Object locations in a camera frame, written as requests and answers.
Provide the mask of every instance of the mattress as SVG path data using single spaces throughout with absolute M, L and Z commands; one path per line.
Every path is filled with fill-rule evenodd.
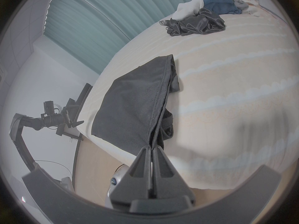
M 153 24 L 104 69 L 78 130 L 130 166 L 134 155 L 91 135 L 94 117 L 116 78 L 173 54 L 181 90 L 168 97 L 174 136 L 164 151 L 186 183 L 232 189 L 262 164 L 284 171 L 299 158 L 298 45 L 284 21 L 258 10 L 221 15 L 226 30 L 208 35 L 171 37 Z

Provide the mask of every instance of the wooden floor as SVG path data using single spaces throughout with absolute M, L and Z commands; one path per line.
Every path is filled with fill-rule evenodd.
M 77 159 L 75 178 L 76 194 L 103 206 L 110 186 L 110 179 L 120 165 L 122 165 L 121 162 L 107 154 L 87 138 L 84 138 L 80 144 Z M 283 172 L 282 180 L 272 199 L 253 223 L 257 223 L 277 201 L 289 183 L 296 169 L 296 165 L 297 162 Z M 233 190 L 192 189 L 192 191 L 196 196 L 196 206 L 201 206 L 216 201 Z

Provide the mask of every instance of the black garment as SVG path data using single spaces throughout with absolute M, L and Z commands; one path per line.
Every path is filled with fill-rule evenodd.
M 167 26 L 167 33 L 171 36 L 195 34 L 209 34 L 225 30 L 224 20 L 215 12 L 201 8 L 196 16 L 190 16 L 182 21 L 165 20 L 160 24 Z
M 173 136 L 168 94 L 179 91 L 173 55 L 159 56 L 114 80 L 92 124 L 92 135 L 137 155 Z

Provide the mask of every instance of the curtain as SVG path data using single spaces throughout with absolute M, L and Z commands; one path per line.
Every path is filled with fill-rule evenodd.
M 191 0 L 51 0 L 44 35 L 100 74 L 112 57 Z

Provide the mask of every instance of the green curtain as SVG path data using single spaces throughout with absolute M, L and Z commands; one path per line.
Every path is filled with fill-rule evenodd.
M 125 44 L 188 1 L 52 0 L 44 34 L 100 74 Z

